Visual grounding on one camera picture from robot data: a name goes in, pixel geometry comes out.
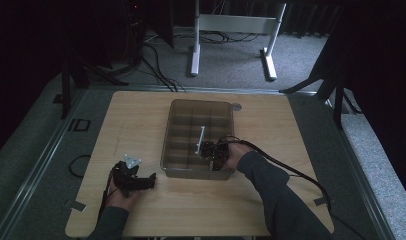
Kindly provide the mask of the black metal stand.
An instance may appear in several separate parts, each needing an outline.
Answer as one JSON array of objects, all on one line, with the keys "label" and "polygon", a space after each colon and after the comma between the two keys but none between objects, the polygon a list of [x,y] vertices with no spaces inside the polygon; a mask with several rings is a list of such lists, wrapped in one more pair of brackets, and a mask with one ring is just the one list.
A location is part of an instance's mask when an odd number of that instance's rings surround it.
[{"label": "black metal stand", "polygon": [[87,89],[90,85],[90,81],[85,73],[85,69],[88,69],[92,73],[100,75],[113,85],[127,86],[127,83],[115,79],[108,73],[87,62],[74,50],[67,50],[66,55],[63,58],[61,68],[62,93],[59,95],[58,98],[58,101],[62,104],[62,119],[65,119],[68,116],[68,113],[71,109],[71,80],[74,80],[76,86],[81,89]]},{"label": "black metal stand", "polygon": [[321,50],[309,77],[290,87],[280,90],[283,94],[294,94],[306,86],[309,86],[318,80],[322,80],[315,97],[318,100],[326,101],[332,93],[335,93],[333,105],[333,120],[339,129],[342,129],[341,115],[343,110],[343,101],[349,102],[345,94],[345,63],[348,60],[350,50],[355,40],[342,39],[338,35],[331,34]]}]

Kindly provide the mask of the person's left hand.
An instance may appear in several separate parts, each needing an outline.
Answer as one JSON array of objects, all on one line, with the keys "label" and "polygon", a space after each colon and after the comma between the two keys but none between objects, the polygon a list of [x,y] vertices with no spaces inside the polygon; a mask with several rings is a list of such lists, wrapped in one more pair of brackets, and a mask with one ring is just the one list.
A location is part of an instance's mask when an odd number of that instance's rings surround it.
[{"label": "person's left hand", "polygon": [[106,198],[105,207],[117,207],[130,212],[138,203],[141,195],[141,191],[133,191],[128,197],[125,197],[122,192],[120,192],[118,189],[115,189],[111,191],[109,193],[109,196]]}]

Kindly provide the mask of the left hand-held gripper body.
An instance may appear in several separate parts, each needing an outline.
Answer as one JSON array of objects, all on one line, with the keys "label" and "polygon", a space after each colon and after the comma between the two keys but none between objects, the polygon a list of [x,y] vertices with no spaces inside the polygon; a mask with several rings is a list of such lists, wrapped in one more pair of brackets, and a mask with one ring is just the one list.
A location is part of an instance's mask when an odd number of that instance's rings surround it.
[{"label": "left hand-held gripper body", "polygon": [[122,192],[125,197],[129,197],[133,191],[143,189],[141,180],[137,177],[141,159],[124,155],[124,160],[119,161],[112,168],[113,181],[115,186]]}]

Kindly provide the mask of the dark computer tower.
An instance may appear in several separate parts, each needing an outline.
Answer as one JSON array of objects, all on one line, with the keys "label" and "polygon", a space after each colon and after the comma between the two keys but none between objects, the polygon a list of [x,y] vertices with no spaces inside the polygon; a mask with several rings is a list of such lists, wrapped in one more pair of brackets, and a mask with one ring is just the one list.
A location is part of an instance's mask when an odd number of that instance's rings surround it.
[{"label": "dark computer tower", "polygon": [[141,58],[141,51],[146,33],[146,7],[144,0],[124,0],[127,20],[128,62],[134,66]]}]

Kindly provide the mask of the clear brown compartment box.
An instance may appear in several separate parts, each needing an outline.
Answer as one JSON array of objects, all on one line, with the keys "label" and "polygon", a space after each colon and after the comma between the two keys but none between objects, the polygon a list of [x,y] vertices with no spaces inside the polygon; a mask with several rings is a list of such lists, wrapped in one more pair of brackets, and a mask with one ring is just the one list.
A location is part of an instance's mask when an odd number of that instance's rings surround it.
[{"label": "clear brown compartment box", "polygon": [[205,140],[217,142],[234,134],[231,104],[175,99],[171,102],[161,155],[161,168],[171,178],[228,180],[232,172],[210,171],[209,162],[195,154],[200,127]]}]

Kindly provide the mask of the person's right hand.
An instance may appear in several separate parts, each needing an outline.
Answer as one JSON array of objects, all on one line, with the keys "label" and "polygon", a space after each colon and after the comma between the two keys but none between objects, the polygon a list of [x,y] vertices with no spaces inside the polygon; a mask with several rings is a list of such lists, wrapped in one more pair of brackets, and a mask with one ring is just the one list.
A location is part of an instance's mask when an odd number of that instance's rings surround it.
[{"label": "person's right hand", "polygon": [[241,143],[229,143],[228,149],[229,158],[224,163],[223,170],[238,170],[241,159],[253,151],[253,148]]}]

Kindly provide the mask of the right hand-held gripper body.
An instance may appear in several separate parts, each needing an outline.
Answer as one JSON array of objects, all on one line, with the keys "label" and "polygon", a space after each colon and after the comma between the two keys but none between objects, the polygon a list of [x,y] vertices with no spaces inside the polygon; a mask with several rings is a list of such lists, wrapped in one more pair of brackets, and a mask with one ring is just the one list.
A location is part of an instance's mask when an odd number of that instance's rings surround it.
[{"label": "right hand-held gripper body", "polygon": [[209,162],[210,171],[220,171],[229,158],[228,141],[225,137],[217,142],[206,141],[206,127],[201,126],[200,129],[195,154]]}]

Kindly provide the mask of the white desk frame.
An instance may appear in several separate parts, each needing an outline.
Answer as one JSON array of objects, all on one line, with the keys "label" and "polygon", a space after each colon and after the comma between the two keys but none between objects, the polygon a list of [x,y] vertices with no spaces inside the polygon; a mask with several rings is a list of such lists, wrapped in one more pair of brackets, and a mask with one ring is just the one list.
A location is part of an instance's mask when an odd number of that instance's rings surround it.
[{"label": "white desk frame", "polygon": [[200,66],[200,32],[217,31],[232,33],[265,34],[270,36],[268,45],[262,49],[262,62],[267,68],[269,80],[276,80],[277,73],[273,59],[273,49],[286,10],[286,3],[280,3],[274,17],[213,15],[200,12],[200,0],[195,0],[194,12],[194,46],[192,52],[191,75],[199,74]]}]

